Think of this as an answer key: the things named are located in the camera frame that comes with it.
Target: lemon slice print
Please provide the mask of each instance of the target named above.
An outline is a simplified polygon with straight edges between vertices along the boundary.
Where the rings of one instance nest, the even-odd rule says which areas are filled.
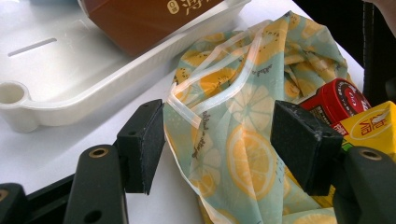
[[[191,183],[199,189],[204,198],[211,196],[216,191],[213,176],[207,170],[203,170],[200,179],[191,179]]]
[[[209,41],[209,42],[220,42],[220,41],[225,41],[226,37],[225,37],[224,33],[217,33],[217,34],[213,34],[213,35],[207,35],[203,38],[203,40]]]
[[[303,93],[303,96],[307,96],[310,93],[315,92],[318,88],[315,83],[302,78],[298,79],[298,87]]]
[[[176,94],[176,98],[181,101],[181,102],[186,102],[187,99],[190,96],[190,92],[191,92],[191,86],[189,86],[188,88],[186,88],[186,90],[179,92],[178,94]]]
[[[301,33],[301,37],[304,39],[307,39],[313,35],[315,35],[319,30],[323,29],[324,26],[311,21],[311,20],[305,20],[305,28],[303,29]]]
[[[300,89],[293,83],[293,81],[285,78],[285,93],[286,95],[291,98],[295,99],[300,94]]]
[[[271,123],[274,101],[265,86],[245,84],[226,106],[234,119],[245,123],[246,129],[262,131]]]
[[[276,154],[260,134],[239,125],[227,141],[227,165],[233,182],[250,198],[259,201],[272,188]]]
[[[190,68],[179,67],[176,70],[174,82],[176,82],[178,85],[178,84],[182,83],[183,81],[185,81],[187,78],[189,78],[190,74],[191,74]]]
[[[291,13],[289,29],[293,30],[300,24],[301,17],[297,14]]]
[[[222,85],[235,75],[235,70],[224,67],[200,80],[201,88],[206,96],[214,96],[222,91]]]
[[[297,218],[293,224],[317,224],[317,223],[327,223],[336,224],[337,220],[334,216],[326,214],[309,214],[303,217]]]
[[[253,41],[247,58],[255,65],[266,63],[274,55],[284,51],[288,23],[283,20],[274,21],[262,30],[262,37]]]
[[[289,193],[291,191],[291,184],[289,182],[289,179],[287,178],[287,176],[285,175],[283,177],[283,198],[285,199],[286,197],[288,197]]]
[[[199,206],[205,224],[239,224],[239,221],[230,212],[224,209],[215,209],[206,201],[199,199]]]
[[[197,67],[200,65],[210,54],[210,51],[198,51],[198,50],[188,50],[181,57],[181,60],[191,66]]]

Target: translucent bag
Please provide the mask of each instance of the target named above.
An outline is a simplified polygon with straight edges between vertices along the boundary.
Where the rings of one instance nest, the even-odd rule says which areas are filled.
[[[269,141],[275,100],[299,99],[336,77],[349,78],[347,63],[327,28],[292,12],[187,50],[164,128],[206,222],[336,223],[331,208],[285,175]]]

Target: lemon print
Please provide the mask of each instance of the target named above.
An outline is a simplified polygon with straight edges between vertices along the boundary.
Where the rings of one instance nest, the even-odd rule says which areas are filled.
[[[198,200],[199,210],[201,211],[201,215],[202,215],[202,219],[204,220],[204,223],[205,224],[213,224],[212,220],[210,220],[210,216],[209,216],[206,208],[204,207],[203,199],[200,197],[197,197],[197,200]]]
[[[295,99],[300,94],[300,89],[294,83],[289,80],[288,78],[285,79],[285,93],[286,95],[291,98]]]
[[[224,67],[209,76],[203,77],[200,80],[201,88],[206,96],[214,96],[222,91],[221,85],[230,80],[235,75],[235,70]]]
[[[293,224],[317,224],[317,223],[337,224],[337,220],[334,216],[330,216],[326,214],[309,214],[303,217],[299,217],[293,222]]]
[[[259,201],[272,188],[276,176],[276,154],[260,134],[233,130],[227,141],[227,165],[233,182],[250,198]]]
[[[266,87],[245,84],[226,105],[234,119],[245,123],[246,129],[262,131],[271,121],[274,99]]]
[[[310,53],[316,52],[316,51],[317,51],[316,48],[315,48],[315,46],[313,46],[313,45],[305,46],[304,50],[305,50],[305,51],[308,51],[308,52],[310,52]]]
[[[166,124],[163,125],[163,130],[169,136],[168,139],[167,139],[169,147],[177,154],[177,148],[176,148],[176,145],[175,145],[175,140],[172,137],[170,137],[170,133],[168,131],[168,128],[167,128]]]
[[[208,42],[220,42],[220,41],[225,41],[225,35],[224,33],[217,33],[213,35],[207,35],[203,38],[203,40],[208,41]]]
[[[204,198],[211,196],[216,190],[216,185],[213,177],[206,171],[203,172],[203,175],[200,179],[192,179],[191,183],[196,188],[198,188],[201,196]]]
[[[334,72],[334,61],[329,58],[321,58],[317,55],[311,55],[309,58],[315,71],[322,77],[326,82],[330,82],[335,79]]]
[[[285,44],[285,65],[301,63],[305,61],[305,57],[302,54],[302,48],[295,43]]]
[[[188,50],[181,57],[181,60],[191,66],[197,67],[200,65],[210,54],[210,51],[198,51],[195,49]]]
[[[189,86],[184,91],[181,91],[178,94],[176,94],[176,98],[183,103],[186,102],[191,97],[190,95],[191,89],[192,87]]]
[[[317,31],[323,29],[323,27],[324,26],[317,24],[314,21],[305,20],[305,28],[301,32],[301,37],[307,39],[313,36]]]
[[[191,70],[189,68],[179,67],[176,70],[174,82],[176,82],[176,84],[178,85],[183,81],[185,81],[187,78],[189,78],[190,74],[191,74]]]
[[[191,161],[190,182],[198,188],[202,197],[209,197],[216,191],[220,180],[219,167],[221,156],[218,149],[213,145],[208,134],[198,134],[197,139],[202,139],[201,146],[195,146]]]
[[[230,78],[230,81],[229,81],[230,84],[233,84],[233,82],[238,78],[239,74],[241,74],[242,69],[244,69],[244,67],[245,67],[246,61],[247,61],[247,57],[245,57],[245,56],[241,56],[240,57],[240,62],[241,63],[236,68],[236,71],[235,71],[234,75]]]
[[[289,179],[285,175],[283,177],[283,198],[288,197],[288,195],[290,194],[290,191],[291,191],[291,184],[289,182]]]
[[[300,72],[311,72],[314,71],[314,67],[310,62],[301,62],[294,65],[295,69],[298,69]]]
[[[240,39],[238,41],[236,41],[235,43],[233,43],[231,46],[225,48],[223,51],[225,52],[233,52],[236,49],[240,49],[242,47],[244,47],[246,44],[249,44],[245,39]]]
[[[217,212],[219,212],[220,214],[222,214],[221,216],[213,216],[213,214],[211,214],[213,216],[212,221],[213,223],[216,224],[238,224],[238,220],[236,220],[235,217],[233,217],[233,215],[231,215],[229,212],[219,209],[217,210]]]
[[[327,32],[320,32],[319,34],[317,34],[317,38],[322,43],[331,44],[334,42],[334,39],[332,39],[332,36],[329,35],[329,33],[327,33]]]
[[[310,93],[316,91],[317,88],[318,88],[315,85],[315,83],[307,81],[307,80],[302,79],[302,78],[298,79],[298,87],[300,88],[301,92],[303,93],[303,96],[309,95]]]
[[[298,24],[300,23],[300,20],[301,20],[301,17],[299,15],[291,13],[290,22],[289,22],[289,30],[295,29],[298,26]]]
[[[290,214],[290,208],[286,205],[283,206],[282,216]]]
[[[262,38],[259,43],[253,43],[250,50],[256,53],[249,53],[247,58],[256,65],[267,62],[274,55],[285,48],[285,38],[288,24],[286,21],[275,21],[269,24],[262,31]]]

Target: black metal bracket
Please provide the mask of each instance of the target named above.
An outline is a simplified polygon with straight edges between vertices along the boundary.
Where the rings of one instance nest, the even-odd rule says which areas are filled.
[[[27,196],[19,184],[1,184],[0,224],[128,223],[125,192],[149,194],[163,144],[163,102],[145,103],[113,146],[80,155],[74,175]]]

